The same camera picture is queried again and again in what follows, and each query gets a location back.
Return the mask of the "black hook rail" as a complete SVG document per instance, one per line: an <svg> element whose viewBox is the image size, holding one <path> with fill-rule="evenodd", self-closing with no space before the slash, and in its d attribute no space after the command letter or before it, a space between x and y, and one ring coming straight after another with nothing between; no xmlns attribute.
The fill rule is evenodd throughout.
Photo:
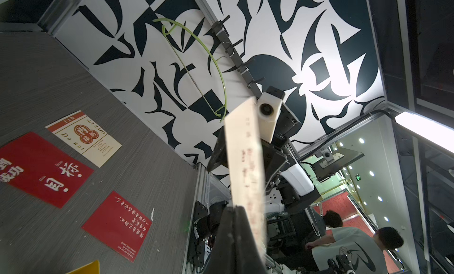
<svg viewBox="0 0 454 274"><path fill-rule="evenodd" d="M244 62L242 60L242 57L240 57L240 54L237 52L236 47L243 42L243 39L240 39L235 43L231 42L228 30L225 25L225 23L230 18L231 16L227 15L223 20L216 21L212 25L212 32L221 42L223 48L225 49L225 53L228 55L231 61L233 61L233 71L237 71L242 76L247 85L247 88L253 93L253 95L256 96L257 99L259 99L262 95L262 90L259 89L257 82L263 81L265 80L265 78L255 80L250 71L250 65L255 61L255 59L252 58L250 61Z"/></svg>

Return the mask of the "person in grey shirt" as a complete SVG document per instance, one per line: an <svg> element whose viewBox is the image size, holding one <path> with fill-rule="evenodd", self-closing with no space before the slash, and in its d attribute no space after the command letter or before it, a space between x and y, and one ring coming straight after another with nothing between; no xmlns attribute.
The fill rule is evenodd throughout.
<svg viewBox="0 0 454 274"><path fill-rule="evenodd" d="M308 242L297 259L300 268L308 271L328 269L328 260L346 254L353 271L358 274L386 274L384 252L402 247L404 238L393 227L383 227L373 236L356 227L339 227L329 234Z"/></svg>

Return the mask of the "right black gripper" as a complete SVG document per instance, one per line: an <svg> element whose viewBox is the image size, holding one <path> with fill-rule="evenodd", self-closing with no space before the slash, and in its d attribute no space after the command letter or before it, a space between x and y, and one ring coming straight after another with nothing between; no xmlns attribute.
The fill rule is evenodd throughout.
<svg viewBox="0 0 454 274"><path fill-rule="evenodd" d="M290 149L286 146L300 128L301 122L285 104L282 104L272 141L261 141L267 189L272 189L277 185L275 181L280 172L290 167L291 164L295 164L296 161L291 158ZM224 128L219 130L207 171L212 172L220 166L228 167Z"/></svg>

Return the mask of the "green plastic hoop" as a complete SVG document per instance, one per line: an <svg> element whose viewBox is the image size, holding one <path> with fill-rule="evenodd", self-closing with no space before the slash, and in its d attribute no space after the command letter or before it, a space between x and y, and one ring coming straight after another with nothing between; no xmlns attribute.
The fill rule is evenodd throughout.
<svg viewBox="0 0 454 274"><path fill-rule="evenodd" d="M161 33L175 54L184 76L200 94L210 116L223 123L228 114L228 94L220 58L216 57L217 41L207 33L205 20L195 24L158 17L153 22L161 26Z"/></svg>

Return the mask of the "ceiling light strip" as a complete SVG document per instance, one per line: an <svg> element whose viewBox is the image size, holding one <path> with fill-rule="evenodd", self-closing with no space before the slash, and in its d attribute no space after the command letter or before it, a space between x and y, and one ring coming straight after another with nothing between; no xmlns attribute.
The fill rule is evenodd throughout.
<svg viewBox="0 0 454 274"><path fill-rule="evenodd" d="M408 111L395 116L395 121L400 126L444 148L450 153L454 152L453 128Z"/></svg>

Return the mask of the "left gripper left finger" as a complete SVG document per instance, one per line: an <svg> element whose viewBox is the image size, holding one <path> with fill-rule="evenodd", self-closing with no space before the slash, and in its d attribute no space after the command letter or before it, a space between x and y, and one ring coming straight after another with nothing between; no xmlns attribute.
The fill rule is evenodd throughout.
<svg viewBox="0 0 454 274"><path fill-rule="evenodd" d="M233 208L226 208L221 217L214 248L204 274L233 274L235 272L235 239Z"/></svg>

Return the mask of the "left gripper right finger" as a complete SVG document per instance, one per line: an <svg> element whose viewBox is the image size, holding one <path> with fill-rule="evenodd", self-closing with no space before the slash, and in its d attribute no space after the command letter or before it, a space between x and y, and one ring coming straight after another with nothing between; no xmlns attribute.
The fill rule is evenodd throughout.
<svg viewBox="0 0 454 274"><path fill-rule="evenodd" d="M235 273L266 274L244 207L235 207Z"/></svg>

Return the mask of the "yellow plastic drawer cabinet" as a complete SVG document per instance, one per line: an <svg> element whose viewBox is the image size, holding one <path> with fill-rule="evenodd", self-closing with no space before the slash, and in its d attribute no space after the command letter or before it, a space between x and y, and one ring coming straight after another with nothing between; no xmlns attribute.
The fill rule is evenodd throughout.
<svg viewBox="0 0 454 274"><path fill-rule="evenodd" d="M67 274L100 274L100 263L99 261L93 261L87 265L72 270Z"/></svg>

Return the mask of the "person with dark hair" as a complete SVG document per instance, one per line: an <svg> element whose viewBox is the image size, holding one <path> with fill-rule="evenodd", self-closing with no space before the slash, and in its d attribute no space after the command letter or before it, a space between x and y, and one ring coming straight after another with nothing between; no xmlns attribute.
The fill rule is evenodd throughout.
<svg viewBox="0 0 454 274"><path fill-rule="evenodd" d="M322 225L324 228L338 228L344 225L342 217L335 211L327 210L322 216Z"/></svg>

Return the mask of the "red postcard white text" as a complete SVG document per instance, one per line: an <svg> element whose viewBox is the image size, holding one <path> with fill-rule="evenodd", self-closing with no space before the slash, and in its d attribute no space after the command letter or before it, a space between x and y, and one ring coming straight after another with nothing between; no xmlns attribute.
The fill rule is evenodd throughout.
<svg viewBox="0 0 454 274"><path fill-rule="evenodd" d="M117 192L111 192L82 229L134 262L153 223Z"/></svg>

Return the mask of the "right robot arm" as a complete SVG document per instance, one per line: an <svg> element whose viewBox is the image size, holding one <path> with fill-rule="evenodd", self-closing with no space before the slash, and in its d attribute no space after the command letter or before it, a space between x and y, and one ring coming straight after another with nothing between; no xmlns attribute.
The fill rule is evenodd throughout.
<svg viewBox="0 0 454 274"><path fill-rule="evenodd" d="M265 213L287 212L295 214L304 211L320 194L301 165L289 143L302 124L285 105L280 108L273 139L262 140L265 169ZM216 233L226 207L232 205L231 196L225 195L208 206L196 202L190 232L190 255L201 261L205 247L214 244Z"/></svg>

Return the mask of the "cream postcard red text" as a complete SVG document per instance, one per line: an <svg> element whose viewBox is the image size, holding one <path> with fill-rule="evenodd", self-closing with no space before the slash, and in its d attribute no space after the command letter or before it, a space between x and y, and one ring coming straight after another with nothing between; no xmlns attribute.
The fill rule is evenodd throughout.
<svg viewBox="0 0 454 274"><path fill-rule="evenodd" d="M257 100L249 98L224 120L228 169L234 206L245 208L256 249L266 254L265 170L258 126Z"/></svg>

